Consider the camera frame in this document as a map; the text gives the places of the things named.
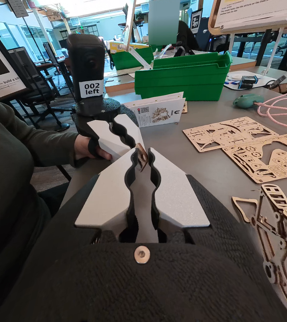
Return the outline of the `laser-cut wooden parts sheet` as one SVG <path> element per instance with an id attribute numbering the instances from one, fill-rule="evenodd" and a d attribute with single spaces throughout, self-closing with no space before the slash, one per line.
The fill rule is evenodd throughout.
<path id="1" fill-rule="evenodd" d="M 275 149 L 269 164 L 262 162 L 263 146 L 272 142 L 287 146 L 287 134 L 224 147 L 222 151 L 255 183 L 268 183 L 287 178 L 287 151 Z"/>
<path id="2" fill-rule="evenodd" d="M 200 153 L 279 135 L 250 117 L 189 128 L 183 133 Z"/>

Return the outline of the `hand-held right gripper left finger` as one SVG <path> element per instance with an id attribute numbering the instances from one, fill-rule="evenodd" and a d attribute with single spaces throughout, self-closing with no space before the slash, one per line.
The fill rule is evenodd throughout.
<path id="1" fill-rule="evenodd" d="M 75 226 L 112 231 L 119 240 L 136 240 L 138 221 L 134 211 L 133 192 L 137 147 L 131 149 L 101 171 Z"/>

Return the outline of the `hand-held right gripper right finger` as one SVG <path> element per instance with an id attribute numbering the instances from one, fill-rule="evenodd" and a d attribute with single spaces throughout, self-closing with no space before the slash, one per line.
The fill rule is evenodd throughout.
<path id="1" fill-rule="evenodd" d="M 209 227 L 210 221 L 187 174 L 154 148 L 148 149 L 152 193 L 151 220 L 155 230 L 177 231 Z"/>

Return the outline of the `instruction board on stand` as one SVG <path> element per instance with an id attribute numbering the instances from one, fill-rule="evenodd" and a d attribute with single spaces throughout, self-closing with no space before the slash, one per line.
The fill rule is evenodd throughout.
<path id="1" fill-rule="evenodd" d="M 283 33 L 287 32 L 287 0 L 214 1 L 208 22 L 211 35 L 229 35 L 229 52 L 234 42 L 261 42 L 256 66 L 262 61 L 267 44 L 275 41 L 266 76 Z"/>

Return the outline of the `person's left forearm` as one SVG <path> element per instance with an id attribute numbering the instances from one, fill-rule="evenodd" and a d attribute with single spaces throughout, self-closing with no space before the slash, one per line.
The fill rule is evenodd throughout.
<path id="1" fill-rule="evenodd" d="M 74 150 L 77 135 L 35 129 L 20 120 L 17 121 L 16 137 L 27 147 L 38 167 L 65 164 L 77 167 Z"/>

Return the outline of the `partly built wooden model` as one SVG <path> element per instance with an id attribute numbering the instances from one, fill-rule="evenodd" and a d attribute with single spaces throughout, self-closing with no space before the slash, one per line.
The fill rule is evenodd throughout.
<path id="1" fill-rule="evenodd" d="M 257 199 L 233 196 L 243 221 L 257 232 L 264 272 L 287 307 L 287 197 L 275 184 L 263 184 Z"/>

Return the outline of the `green plastic bin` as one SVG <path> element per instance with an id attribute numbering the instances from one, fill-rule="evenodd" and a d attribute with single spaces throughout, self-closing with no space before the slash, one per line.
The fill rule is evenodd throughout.
<path id="1" fill-rule="evenodd" d="M 183 92 L 187 101 L 218 101 L 232 63 L 229 51 L 155 59 L 152 70 L 135 72 L 142 99 Z"/>
<path id="2" fill-rule="evenodd" d="M 136 52 L 148 64 L 151 64 L 151 62 L 154 59 L 151 46 L 148 46 L 146 48 L 136 49 Z M 142 66 L 140 62 L 135 57 L 133 57 L 133 55 L 131 55 L 129 52 L 125 52 L 125 51 L 116 52 L 115 54 L 111 54 L 111 57 L 113 59 L 113 63 L 116 70 L 124 70 L 124 69 L 130 69 L 130 68 Z"/>

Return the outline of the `person's left hand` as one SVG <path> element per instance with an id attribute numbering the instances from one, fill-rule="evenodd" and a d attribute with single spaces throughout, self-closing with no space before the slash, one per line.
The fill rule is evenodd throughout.
<path id="1" fill-rule="evenodd" d="M 103 150 L 96 141 L 82 135 L 76 137 L 74 154 L 75 160 L 83 158 L 112 160 L 112 155 Z"/>

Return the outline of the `white instruction booklet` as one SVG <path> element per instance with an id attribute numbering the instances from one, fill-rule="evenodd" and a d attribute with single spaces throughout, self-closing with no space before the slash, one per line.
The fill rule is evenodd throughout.
<path id="1" fill-rule="evenodd" d="M 179 122 L 185 100 L 184 92 L 178 92 L 123 104 L 134 112 L 141 128 Z"/>

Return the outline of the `black office chair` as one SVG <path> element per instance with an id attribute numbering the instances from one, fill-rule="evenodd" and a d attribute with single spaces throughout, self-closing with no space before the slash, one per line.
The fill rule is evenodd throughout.
<path id="1" fill-rule="evenodd" d="M 57 111 L 62 113 L 64 111 L 69 111 L 69 109 L 52 108 L 50 106 L 50 103 L 55 101 L 59 96 L 57 89 L 54 87 L 52 76 L 49 75 L 45 77 L 37 70 L 35 63 L 28 55 L 25 47 L 9 49 L 8 52 L 32 89 L 32 92 L 22 95 L 17 102 L 27 114 L 34 127 L 39 129 L 40 127 L 38 123 L 43 121 L 45 117 L 50 114 L 55 118 L 57 123 L 53 129 L 54 131 L 62 132 L 67 130 L 70 125 L 67 123 L 61 123 L 55 115 L 55 112 Z M 39 118 L 34 121 L 25 108 L 29 107 L 32 110 L 37 105 L 42 104 L 45 104 L 46 111 L 39 114 Z"/>

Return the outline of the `white round mat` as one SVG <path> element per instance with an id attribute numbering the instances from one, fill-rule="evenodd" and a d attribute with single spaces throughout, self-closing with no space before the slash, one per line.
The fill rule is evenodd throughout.
<path id="1" fill-rule="evenodd" d="M 271 84 L 276 81 L 276 78 L 263 76 L 262 74 L 257 74 L 252 71 L 247 70 L 239 70 L 229 72 L 226 76 L 226 80 L 224 82 L 224 86 L 231 90 L 241 91 L 243 88 L 239 88 L 239 83 L 242 79 L 242 76 L 255 76 L 258 81 L 252 86 L 252 88 L 264 87 L 267 84 Z"/>

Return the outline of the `grey sign on pole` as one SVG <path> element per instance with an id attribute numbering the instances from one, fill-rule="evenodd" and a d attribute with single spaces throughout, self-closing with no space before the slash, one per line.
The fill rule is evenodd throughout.
<path id="1" fill-rule="evenodd" d="M 25 18 L 29 16 L 21 0 L 7 0 L 7 2 L 16 18 Z"/>

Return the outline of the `black and blue battery pack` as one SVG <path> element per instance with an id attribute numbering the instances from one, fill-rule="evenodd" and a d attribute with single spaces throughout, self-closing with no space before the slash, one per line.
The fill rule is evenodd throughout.
<path id="1" fill-rule="evenodd" d="M 255 75 L 243 75 L 238 84 L 239 90 L 251 89 L 254 84 L 258 83 L 258 77 Z"/>

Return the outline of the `small wooden model part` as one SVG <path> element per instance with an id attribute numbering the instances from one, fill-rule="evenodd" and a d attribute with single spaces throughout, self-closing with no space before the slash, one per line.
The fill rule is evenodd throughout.
<path id="1" fill-rule="evenodd" d="M 144 147 L 140 143 L 137 143 L 135 148 L 138 149 L 138 163 L 137 163 L 136 169 L 142 172 L 146 167 L 146 165 L 148 164 L 149 158 Z"/>

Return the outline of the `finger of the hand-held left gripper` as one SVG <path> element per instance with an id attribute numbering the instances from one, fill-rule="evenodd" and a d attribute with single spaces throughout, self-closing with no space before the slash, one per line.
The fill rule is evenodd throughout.
<path id="1" fill-rule="evenodd" d="M 120 142 L 110 148 L 113 152 L 127 152 L 131 148 L 138 146 L 145 152 L 144 142 L 141 136 L 140 128 L 126 114 L 117 115 L 109 123 L 111 132 L 120 138 Z"/>
<path id="2" fill-rule="evenodd" d="M 112 162 L 135 148 L 135 145 L 130 146 L 121 140 L 124 138 L 125 141 L 130 140 L 132 143 L 133 138 L 128 135 L 127 126 L 135 127 L 133 120 L 113 120 L 112 122 L 92 120 L 87 122 L 87 125 L 94 133 L 99 147 L 112 156 Z"/>

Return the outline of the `black clip tool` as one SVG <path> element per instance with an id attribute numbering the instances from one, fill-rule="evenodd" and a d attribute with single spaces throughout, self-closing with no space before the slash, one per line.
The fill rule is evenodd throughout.
<path id="1" fill-rule="evenodd" d="M 284 81 L 286 79 L 285 75 L 282 75 L 280 78 L 276 79 L 275 81 L 273 81 L 270 86 L 269 89 L 274 89 L 276 87 L 279 87 L 279 85 L 281 84 L 282 81 Z"/>

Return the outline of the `small marker sign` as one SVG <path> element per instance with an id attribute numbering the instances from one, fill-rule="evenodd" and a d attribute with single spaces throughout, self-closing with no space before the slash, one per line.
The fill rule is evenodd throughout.
<path id="1" fill-rule="evenodd" d="M 202 10 L 203 10 L 203 8 L 195 10 L 191 13 L 190 30 L 193 34 L 198 33 L 198 29 L 199 29 L 201 18 L 202 18 Z"/>

